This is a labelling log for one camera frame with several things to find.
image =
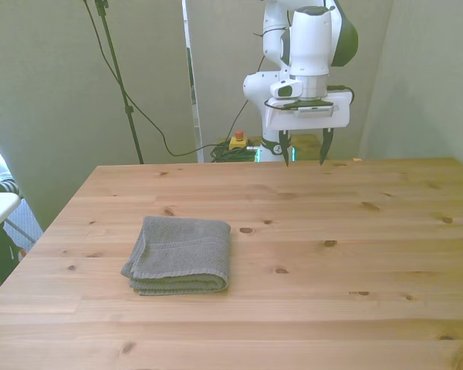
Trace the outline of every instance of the black cable bundle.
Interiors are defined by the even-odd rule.
[[[219,143],[211,152],[212,163],[221,162],[253,162],[255,159],[255,151],[247,150],[247,148],[234,148],[230,150],[228,147],[230,140]],[[247,142],[247,146],[253,146],[252,141]]]

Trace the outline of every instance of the folded towel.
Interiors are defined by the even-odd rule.
[[[229,244],[230,226],[222,221],[145,217],[121,273],[139,295],[222,291]]]

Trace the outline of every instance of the white wall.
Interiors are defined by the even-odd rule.
[[[109,3],[127,91],[174,151],[194,149],[181,0]],[[147,163],[195,161],[167,155],[150,124],[135,120]],[[96,165],[137,163],[82,0],[0,0],[0,151],[42,227]]]
[[[463,162],[463,0],[394,2],[360,155]]]
[[[226,136],[245,101],[243,80],[256,72],[262,58],[262,39],[252,33],[262,33],[265,3],[188,0],[192,62],[204,144],[216,143]],[[349,127],[336,131],[330,158],[358,154],[392,3],[393,0],[341,1],[359,32],[360,47],[348,66],[332,69],[330,83],[354,88],[357,98],[352,105]],[[268,61],[262,66],[262,70],[275,69]],[[248,136],[261,134],[259,114],[253,104],[245,108],[236,129],[245,130]]]

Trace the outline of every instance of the wooden table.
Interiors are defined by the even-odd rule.
[[[229,222],[229,290],[133,293],[147,215]],[[0,370],[455,368],[454,160],[98,167],[0,288]]]

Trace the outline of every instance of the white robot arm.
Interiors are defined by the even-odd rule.
[[[244,82],[245,96],[262,117],[262,160],[288,163],[290,130],[325,129],[324,161],[333,128],[350,121],[353,100],[352,90],[328,86],[330,66],[346,65],[357,48],[357,31],[337,0],[269,0],[263,52],[280,70],[249,75]]]

